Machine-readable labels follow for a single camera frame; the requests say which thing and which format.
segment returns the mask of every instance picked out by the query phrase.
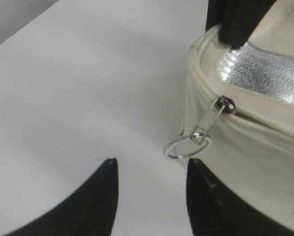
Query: metal ring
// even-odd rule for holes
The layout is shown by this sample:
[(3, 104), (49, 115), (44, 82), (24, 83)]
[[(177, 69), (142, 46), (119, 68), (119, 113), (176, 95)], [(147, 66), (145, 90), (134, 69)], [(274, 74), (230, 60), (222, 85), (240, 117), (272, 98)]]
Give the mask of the metal ring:
[(206, 142), (201, 148), (197, 149), (196, 151), (194, 152), (190, 152), (190, 153), (187, 153), (187, 154), (182, 154), (182, 155), (171, 155), (169, 152), (175, 147), (177, 146), (179, 143), (185, 141), (185, 140), (193, 140), (194, 139), (194, 132), (192, 132), (191, 134), (187, 135), (187, 136), (183, 136), (177, 140), (175, 140), (174, 142), (172, 143), (169, 143), (167, 145), (167, 147), (164, 149), (164, 155), (165, 157), (169, 157), (169, 158), (172, 158), (172, 159), (184, 159), (184, 158), (187, 158), (187, 157), (191, 157), (191, 156), (194, 156), (196, 155), (197, 153), (203, 151), (204, 149), (206, 149), (210, 143), (211, 143), (211, 138), (205, 134), (202, 134), (202, 133), (197, 133), (196, 134), (196, 137), (202, 137), (204, 138), (205, 140), (203, 140), (201, 142), (201, 144), (203, 144), (204, 142)]

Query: cream bag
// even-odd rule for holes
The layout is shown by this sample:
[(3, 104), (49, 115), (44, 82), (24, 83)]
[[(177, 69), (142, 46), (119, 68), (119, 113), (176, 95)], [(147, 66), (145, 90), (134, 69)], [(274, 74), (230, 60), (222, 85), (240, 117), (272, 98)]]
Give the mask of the cream bag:
[(294, 230), (294, 0), (279, 0), (240, 49), (218, 27), (189, 54), (179, 139), (165, 155), (200, 158), (229, 188)]

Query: metal zipper slider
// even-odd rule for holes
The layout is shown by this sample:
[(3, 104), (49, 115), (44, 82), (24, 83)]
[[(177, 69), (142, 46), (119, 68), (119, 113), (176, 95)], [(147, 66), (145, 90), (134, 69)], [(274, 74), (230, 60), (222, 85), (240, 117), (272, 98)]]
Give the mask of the metal zipper slider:
[[(194, 156), (199, 152), (203, 151), (211, 143), (211, 138), (208, 136), (208, 133), (210, 129), (213, 127), (213, 125), (216, 123), (220, 115), (222, 113), (233, 114), (235, 113), (235, 111), (235, 103), (231, 99), (225, 96), (219, 96), (210, 106), (210, 109), (204, 114), (204, 116), (202, 117), (198, 125), (196, 125), (194, 130), (189, 135), (182, 136), (178, 140), (168, 144), (167, 147), (164, 149), (164, 155), (166, 157), (173, 159), (183, 159)], [(170, 154), (171, 150), (175, 146), (189, 139), (199, 146), (199, 148), (196, 151), (182, 155)]]

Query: zipper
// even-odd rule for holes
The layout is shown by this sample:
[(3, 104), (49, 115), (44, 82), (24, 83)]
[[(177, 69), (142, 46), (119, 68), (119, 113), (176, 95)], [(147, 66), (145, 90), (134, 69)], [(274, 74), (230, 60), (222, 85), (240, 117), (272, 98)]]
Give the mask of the zipper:
[[(210, 106), (210, 109), (203, 115), (193, 131), (189, 135), (182, 136), (176, 141), (169, 143), (164, 149), (164, 155), (172, 159), (184, 159), (187, 157), (192, 157), (203, 151), (211, 143), (211, 139), (208, 133), (210, 129), (215, 125), (221, 114), (234, 114), (235, 112), (236, 106), (231, 99), (225, 96), (217, 97), (217, 99)], [(171, 154), (172, 150), (177, 145), (188, 140), (191, 140), (197, 145), (198, 148), (195, 151), (181, 155)]]

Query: gray background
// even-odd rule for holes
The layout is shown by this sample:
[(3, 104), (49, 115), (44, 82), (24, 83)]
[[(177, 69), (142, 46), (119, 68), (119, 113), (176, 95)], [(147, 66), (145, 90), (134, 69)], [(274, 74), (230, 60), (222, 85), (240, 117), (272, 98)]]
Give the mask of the gray background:
[(0, 0), (0, 44), (57, 0)]

